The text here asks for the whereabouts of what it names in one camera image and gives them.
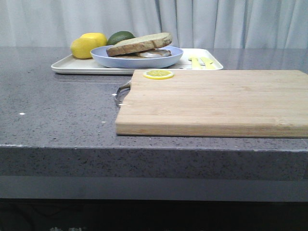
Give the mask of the bread slice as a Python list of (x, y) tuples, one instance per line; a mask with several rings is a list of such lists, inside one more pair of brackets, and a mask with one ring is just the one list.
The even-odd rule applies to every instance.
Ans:
[(113, 58), (130, 58), (130, 59), (144, 59), (142, 57), (138, 57), (135, 53), (123, 54), (118, 56), (113, 56)]
[(118, 56), (135, 52), (162, 48), (172, 43), (173, 37), (168, 32), (145, 35), (137, 38), (127, 39), (108, 47), (108, 56)]

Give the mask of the yellow plastic fork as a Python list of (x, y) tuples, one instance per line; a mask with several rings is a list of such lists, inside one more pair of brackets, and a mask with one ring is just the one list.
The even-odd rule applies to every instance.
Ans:
[(202, 70), (203, 66), (199, 63), (199, 60), (197, 57), (191, 56), (188, 58), (189, 61), (191, 61), (191, 66), (193, 70)]

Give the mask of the white rectangular tray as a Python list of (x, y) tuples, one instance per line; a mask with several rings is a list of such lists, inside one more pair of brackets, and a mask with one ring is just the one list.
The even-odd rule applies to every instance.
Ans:
[[(223, 65), (206, 49), (183, 48), (183, 55), (180, 60), (168, 69), (191, 69), (192, 63), (189, 60), (191, 56), (199, 59), (199, 64), (204, 70), (208, 70), (202, 57), (212, 61), (212, 70), (221, 70)], [(77, 59), (69, 55), (51, 65), (52, 71), (58, 74), (98, 74), (98, 75), (131, 75), (134, 69), (129, 68), (109, 68), (100, 65), (93, 59)]]

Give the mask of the light blue plate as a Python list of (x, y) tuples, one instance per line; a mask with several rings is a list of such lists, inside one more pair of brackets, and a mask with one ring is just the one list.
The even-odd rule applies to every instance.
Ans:
[(160, 58), (121, 58), (109, 57), (106, 50), (111, 46), (102, 46), (90, 51), (93, 59), (99, 64), (109, 68), (164, 68), (174, 65), (183, 55), (183, 50), (177, 47), (165, 46), (161, 50), (171, 51), (171, 56)]

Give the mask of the wooden cutting board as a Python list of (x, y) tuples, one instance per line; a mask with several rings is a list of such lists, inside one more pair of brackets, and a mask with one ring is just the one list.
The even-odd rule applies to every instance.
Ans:
[(115, 121), (120, 135), (305, 138), (308, 76), (298, 70), (136, 70)]

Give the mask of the yellow plastic knife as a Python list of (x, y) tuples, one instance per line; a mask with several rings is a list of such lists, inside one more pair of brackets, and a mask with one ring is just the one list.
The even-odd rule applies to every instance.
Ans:
[(207, 57), (200, 57), (201, 61), (204, 63), (205, 68), (207, 70), (214, 70), (216, 67), (214, 66), (213, 61), (210, 58)]

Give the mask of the yellow lemon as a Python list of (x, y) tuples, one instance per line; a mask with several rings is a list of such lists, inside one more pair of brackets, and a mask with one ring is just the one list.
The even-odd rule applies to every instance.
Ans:
[(99, 43), (94, 38), (77, 38), (71, 45), (72, 55), (78, 59), (91, 59), (91, 50), (99, 47)]
[(93, 39), (96, 41), (98, 47), (106, 46), (108, 39), (103, 33), (93, 32), (86, 33), (80, 36), (81, 38)]

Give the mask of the fried egg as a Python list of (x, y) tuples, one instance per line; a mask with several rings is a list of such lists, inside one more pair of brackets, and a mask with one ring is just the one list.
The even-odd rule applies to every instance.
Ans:
[(138, 57), (142, 58), (162, 58), (171, 56), (171, 51), (164, 49), (154, 49), (148, 51), (141, 51), (135, 53)]

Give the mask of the grey curtain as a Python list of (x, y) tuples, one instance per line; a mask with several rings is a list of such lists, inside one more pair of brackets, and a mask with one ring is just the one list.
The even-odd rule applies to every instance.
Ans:
[(308, 46), (305, 0), (3, 0), (1, 46), (67, 47), (84, 33), (169, 32), (183, 48)]

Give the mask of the front yellow lemon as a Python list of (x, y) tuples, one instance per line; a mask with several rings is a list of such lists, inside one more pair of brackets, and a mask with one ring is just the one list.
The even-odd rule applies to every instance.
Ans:
[(71, 45), (72, 55), (78, 59), (91, 59), (91, 50), (99, 47), (99, 43), (94, 38), (77, 38)]

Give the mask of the lemon slice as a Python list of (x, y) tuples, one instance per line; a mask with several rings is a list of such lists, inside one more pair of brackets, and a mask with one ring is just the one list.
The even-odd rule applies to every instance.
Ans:
[(156, 80), (168, 79), (172, 78), (173, 76), (174, 73), (172, 71), (163, 69), (148, 70), (143, 73), (143, 77)]

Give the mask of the green lime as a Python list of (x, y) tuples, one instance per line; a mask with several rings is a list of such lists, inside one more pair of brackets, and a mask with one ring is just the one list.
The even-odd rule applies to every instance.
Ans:
[(132, 39), (135, 38), (135, 36), (131, 32), (129, 32), (129, 31), (118, 31), (118, 32), (114, 33), (108, 39), (107, 45), (115, 45), (120, 41), (131, 39), (131, 38)]

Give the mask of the rear yellow lemon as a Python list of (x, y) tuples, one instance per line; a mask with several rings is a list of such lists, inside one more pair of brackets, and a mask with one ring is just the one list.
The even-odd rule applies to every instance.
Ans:
[(80, 36), (81, 38), (93, 39), (96, 41), (98, 47), (106, 46), (108, 39), (103, 33), (93, 32), (86, 33)]

